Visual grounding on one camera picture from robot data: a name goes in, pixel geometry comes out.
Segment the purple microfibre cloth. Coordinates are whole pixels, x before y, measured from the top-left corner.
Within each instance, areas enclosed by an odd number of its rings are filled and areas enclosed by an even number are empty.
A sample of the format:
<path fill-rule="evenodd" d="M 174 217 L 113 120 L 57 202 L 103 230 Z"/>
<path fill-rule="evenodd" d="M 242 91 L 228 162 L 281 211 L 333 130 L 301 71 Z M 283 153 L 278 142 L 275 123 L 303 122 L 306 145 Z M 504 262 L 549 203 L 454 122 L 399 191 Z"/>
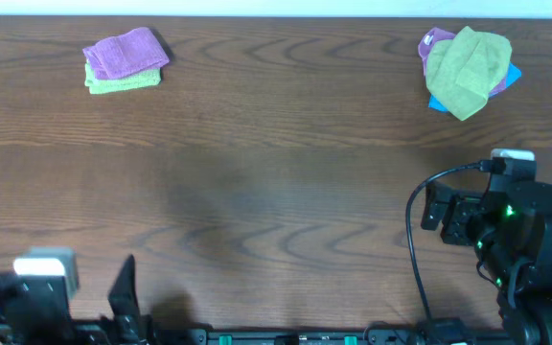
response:
<path fill-rule="evenodd" d="M 119 80 L 170 62 L 162 45 L 147 27 L 104 38 L 82 49 L 98 80 Z"/>

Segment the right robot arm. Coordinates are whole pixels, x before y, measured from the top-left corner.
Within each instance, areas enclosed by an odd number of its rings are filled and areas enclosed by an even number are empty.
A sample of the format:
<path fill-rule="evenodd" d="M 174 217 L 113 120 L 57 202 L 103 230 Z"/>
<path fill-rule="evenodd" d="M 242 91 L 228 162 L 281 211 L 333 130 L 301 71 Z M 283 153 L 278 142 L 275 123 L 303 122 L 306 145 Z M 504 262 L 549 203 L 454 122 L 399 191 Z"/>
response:
<path fill-rule="evenodd" d="M 473 249 L 514 343 L 552 344 L 552 185 L 537 181 L 532 158 L 494 156 L 463 168 L 487 173 L 486 190 L 452 189 L 441 172 L 427 178 L 412 193 L 425 193 L 422 228 Z"/>

